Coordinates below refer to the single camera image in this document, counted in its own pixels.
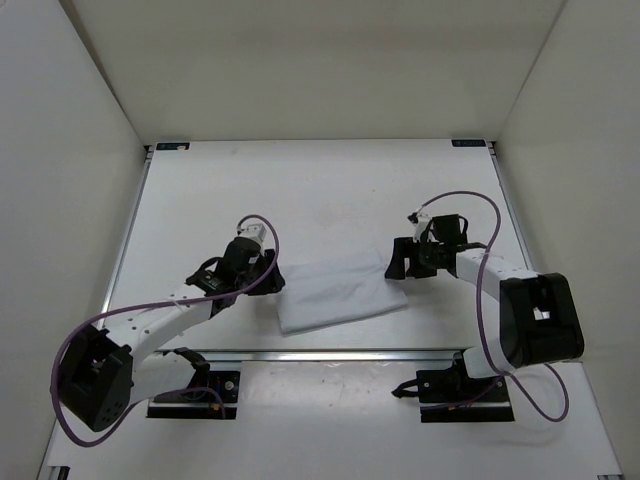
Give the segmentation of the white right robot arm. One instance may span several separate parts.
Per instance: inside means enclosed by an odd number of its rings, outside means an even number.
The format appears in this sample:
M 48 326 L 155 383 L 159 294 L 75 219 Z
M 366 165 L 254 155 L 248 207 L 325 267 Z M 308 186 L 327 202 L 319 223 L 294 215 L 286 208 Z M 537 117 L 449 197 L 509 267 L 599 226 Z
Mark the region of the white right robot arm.
M 498 304 L 497 317 L 478 327 L 480 345 L 464 350 L 463 366 L 448 376 L 453 396 L 471 400 L 483 390 L 484 378 L 583 355 L 584 336 L 565 276 L 518 267 L 469 241 L 469 222 L 459 214 L 413 213 L 408 220 L 414 233 L 394 239 L 386 279 L 426 279 L 445 271 L 476 288 L 478 314 L 484 297 Z

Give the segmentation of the white skirt cloth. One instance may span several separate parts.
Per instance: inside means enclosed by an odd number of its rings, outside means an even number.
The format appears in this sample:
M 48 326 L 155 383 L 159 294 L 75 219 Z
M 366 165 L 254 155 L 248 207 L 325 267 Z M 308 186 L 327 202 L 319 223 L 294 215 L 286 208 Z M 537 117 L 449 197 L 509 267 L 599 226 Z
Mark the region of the white skirt cloth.
M 385 279 L 385 271 L 376 250 L 282 267 L 285 286 L 276 296 L 281 333 L 306 333 L 405 308 L 404 291 Z

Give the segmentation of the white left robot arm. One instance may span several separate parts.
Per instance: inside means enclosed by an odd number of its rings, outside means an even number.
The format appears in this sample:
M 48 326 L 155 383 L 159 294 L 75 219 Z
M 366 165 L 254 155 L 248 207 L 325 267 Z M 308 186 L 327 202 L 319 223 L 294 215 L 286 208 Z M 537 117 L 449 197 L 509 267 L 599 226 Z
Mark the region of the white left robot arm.
M 87 447 L 65 420 L 71 412 L 87 428 L 109 435 L 142 400 L 175 392 L 188 398 L 213 395 L 209 367 L 188 347 L 166 353 L 161 347 L 185 331 L 231 308 L 242 295 L 280 292 L 280 247 L 265 248 L 255 236 L 240 234 L 220 257 L 205 260 L 184 284 L 158 302 L 113 310 L 121 324 L 97 328 L 97 317 L 78 325 L 53 361 L 50 397 L 67 436 Z

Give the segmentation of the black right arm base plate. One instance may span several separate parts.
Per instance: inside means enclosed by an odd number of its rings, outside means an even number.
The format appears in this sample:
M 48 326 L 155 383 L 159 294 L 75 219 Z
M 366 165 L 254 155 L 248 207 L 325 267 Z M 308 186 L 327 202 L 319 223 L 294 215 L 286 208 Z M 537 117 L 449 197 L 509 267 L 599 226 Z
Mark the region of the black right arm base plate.
M 505 380 L 474 379 L 455 361 L 442 370 L 417 370 L 391 394 L 418 400 L 422 423 L 506 423 L 515 420 Z

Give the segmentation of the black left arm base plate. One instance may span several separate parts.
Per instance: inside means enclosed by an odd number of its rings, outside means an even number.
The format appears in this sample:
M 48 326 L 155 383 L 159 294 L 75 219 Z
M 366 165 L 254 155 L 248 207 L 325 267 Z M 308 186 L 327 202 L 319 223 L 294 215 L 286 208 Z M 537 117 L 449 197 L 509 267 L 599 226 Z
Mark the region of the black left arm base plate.
M 206 387 L 208 391 L 165 393 L 147 402 L 146 417 L 168 420 L 235 420 L 241 385 L 239 362 L 214 362 L 210 365 Z

